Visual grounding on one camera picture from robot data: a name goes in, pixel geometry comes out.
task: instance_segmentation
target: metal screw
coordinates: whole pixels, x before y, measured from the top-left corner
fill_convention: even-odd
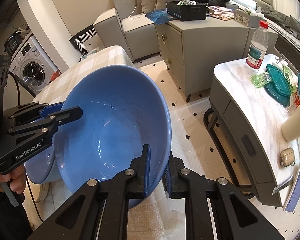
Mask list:
[[[183,168],[183,169],[181,169],[181,174],[183,174],[183,175],[188,175],[188,174],[190,174],[190,170],[189,169],[187,169],[187,168]]]
[[[97,180],[96,179],[89,179],[87,182],[88,186],[93,187],[97,185]]]
[[[219,178],[218,182],[221,185],[226,185],[228,183],[228,180],[226,178]]]
[[[131,175],[134,174],[134,170],[133,170],[133,169],[126,169],[126,170],[124,171],[124,173],[125,173],[126,175],[128,175],[128,176],[131,176]]]

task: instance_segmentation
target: curtain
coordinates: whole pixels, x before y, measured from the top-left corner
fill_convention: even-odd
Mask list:
[[[298,0],[273,0],[274,9],[300,20],[300,3]]]

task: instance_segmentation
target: gray cardboard box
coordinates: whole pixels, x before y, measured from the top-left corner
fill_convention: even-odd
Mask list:
[[[246,14],[242,10],[236,9],[234,11],[234,20],[246,25],[247,27],[258,28],[259,22],[262,19],[256,16],[251,16],[249,14]]]

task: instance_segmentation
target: beige cup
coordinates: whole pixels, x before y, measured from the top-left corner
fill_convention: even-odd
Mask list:
[[[300,137],[300,105],[281,127],[283,137],[291,142]]]

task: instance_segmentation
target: washing machine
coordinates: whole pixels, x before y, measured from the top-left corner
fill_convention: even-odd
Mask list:
[[[30,32],[12,55],[10,71],[37,95],[51,82],[58,68]]]

